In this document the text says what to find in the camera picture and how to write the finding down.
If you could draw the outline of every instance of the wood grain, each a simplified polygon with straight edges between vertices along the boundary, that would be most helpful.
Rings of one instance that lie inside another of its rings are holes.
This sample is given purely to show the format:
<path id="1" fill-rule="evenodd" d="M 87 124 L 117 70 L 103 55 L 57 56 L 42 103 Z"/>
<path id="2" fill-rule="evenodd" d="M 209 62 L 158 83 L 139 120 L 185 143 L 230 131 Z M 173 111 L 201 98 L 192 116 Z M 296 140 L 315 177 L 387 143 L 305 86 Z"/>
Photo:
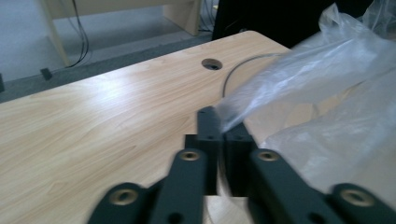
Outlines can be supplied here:
<path id="1" fill-rule="evenodd" d="M 112 186 L 156 182 L 227 73 L 286 50 L 245 32 L 0 104 L 0 223 L 85 223 Z M 203 68 L 206 58 L 223 67 Z M 239 218 L 208 207 L 212 219 Z"/>

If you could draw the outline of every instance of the desk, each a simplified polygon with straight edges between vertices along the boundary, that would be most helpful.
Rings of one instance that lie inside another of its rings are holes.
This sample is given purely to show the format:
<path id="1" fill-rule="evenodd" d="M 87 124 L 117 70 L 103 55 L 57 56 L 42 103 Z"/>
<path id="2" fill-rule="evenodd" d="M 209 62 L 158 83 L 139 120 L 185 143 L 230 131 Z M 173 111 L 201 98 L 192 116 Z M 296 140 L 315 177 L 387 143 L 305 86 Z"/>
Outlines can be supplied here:
<path id="1" fill-rule="evenodd" d="M 75 15 L 71 0 L 36 0 L 46 22 L 49 39 L 62 57 L 65 65 L 70 65 L 64 52 L 64 46 L 59 38 L 53 20 Z M 139 7 L 164 6 L 163 15 L 168 20 L 186 30 L 191 35 L 198 35 L 201 11 L 201 0 L 79 0 L 77 1 L 80 16 L 97 13 L 119 11 Z"/>
<path id="2" fill-rule="evenodd" d="M 112 186 L 158 181 L 231 69 L 284 51 L 245 32 L 0 104 L 0 223 L 84 223 Z M 222 68 L 205 69 L 206 58 Z M 213 219 L 238 223 L 213 204 Z"/>

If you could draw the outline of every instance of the wire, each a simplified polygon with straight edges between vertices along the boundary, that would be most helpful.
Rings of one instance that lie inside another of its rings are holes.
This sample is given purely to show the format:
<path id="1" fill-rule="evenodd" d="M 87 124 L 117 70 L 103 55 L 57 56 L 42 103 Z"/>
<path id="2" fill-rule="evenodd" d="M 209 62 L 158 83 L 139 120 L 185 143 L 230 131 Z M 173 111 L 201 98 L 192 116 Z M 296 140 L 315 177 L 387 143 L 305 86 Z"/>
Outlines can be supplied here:
<path id="1" fill-rule="evenodd" d="M 222 92 L 221 92 L 221 97 L 222 97 L 222 98 L 225 97 L 225 91 L 226 91 L 226 89 L 227 89 L 227 83 L 228 83 L 228 81 L 229 81 L 231 75 L 233 74 L 233 72 L 234 72 L 238 67 L 242 66 L 242 65 L 245 64 L 245 63 L 248 63 L 248 62 L 251 62 L 251 61 L 253 61 L 253 60 L 256 60 L 256 59 L 260 59 L 260 58 L 271 58 L 271 57 L 275 57 L 275 56 L 277 57 L 277 56 L 281 56 L 281 55 L 283 55 L 283 54 L 282 54 L 282 53 L 267 53 L 267 54 L 261 54 L 261 55 L 258 55 L 258 56 L 254 56 L 254 57 L 248 58 L 248 59 L 242 61 L 241 63 L 237 64 L 237 65 L 230 71 L 230 73 L 228 73 L 227 77 L 225 78 L 224 85 L 223 85 Z"/>
<path id="2" fill-rule="evenodd" d="M 74 67 L 77 64 L 81 63 L 87 56 L 88 52 L 90 51 L 90 41 L 88 39 L 87 33 L 84 30 L 84 27 L 81 24 L 81 20 L 79 19 L 78 7 L 76 4 L 76 0 L 72 0 L 72 3 L 73 3 L 73 9 L 75 10 L 76 18 L 77 18 L 78 34 L 81 38 L 81 52 L 79 54 L 78 60 L 74 64 L 67 66 L 67 68 Z"/>

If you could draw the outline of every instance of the black object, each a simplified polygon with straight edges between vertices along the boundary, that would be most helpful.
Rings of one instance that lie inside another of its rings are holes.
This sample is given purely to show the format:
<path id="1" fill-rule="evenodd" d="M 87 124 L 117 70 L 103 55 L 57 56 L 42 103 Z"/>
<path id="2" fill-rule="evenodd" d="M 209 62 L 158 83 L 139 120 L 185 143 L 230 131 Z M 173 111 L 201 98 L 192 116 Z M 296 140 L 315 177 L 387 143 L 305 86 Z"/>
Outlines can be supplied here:
<path id="1" fill-rule="evenodd" d="M 373 0 L 219 0 L 212 39 L 252 30 L 291 48 L 319 31 L 322 11 L 334 2 L 357 18 Z"/>
<path id="2" fill-rule="evenodd" d="M 4 91 L 6 88 L 4 88 L 4 81 L 3 81 L 3 75 L 0 73 L 0 92 Z"/>
<path id="3" fill-rule="evenodd" d="M 40 70 L 41 75 L 43 75 L 43 78 L 46 79 L 46 81 L 50 80 L 52 78 L 52 73 L 48 68 L 43 68 Z"/>
<path id="4" fill-rule="evenodd" d="M 234 197 L 247 197 L 254 223 L 396 223 L 396 213 L 366 189 L 311 189 L 273 150 L 258 149 L 243 123 L 225 134 L 213 107 L 198 112 L 198 134 L 185 138 L 166 178 L 148 189 L 123 183 L 92 212 L 93 224 L 199 224 L 204 196 L 216 194 L 217 170 Z"/>

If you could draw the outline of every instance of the cable hole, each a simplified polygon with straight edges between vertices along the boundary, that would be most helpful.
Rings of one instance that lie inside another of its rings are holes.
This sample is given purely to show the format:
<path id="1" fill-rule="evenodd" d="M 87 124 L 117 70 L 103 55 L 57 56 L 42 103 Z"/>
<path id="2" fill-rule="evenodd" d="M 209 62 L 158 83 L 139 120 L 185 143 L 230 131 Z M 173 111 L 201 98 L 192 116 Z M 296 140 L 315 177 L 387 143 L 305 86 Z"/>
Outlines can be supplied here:
<path id="1" fill-rule="evenodd" d="M 209 70 L 220 70 L 222 68 L 222 63 L 216 59 L 203 59 L 202 66 Z"/>

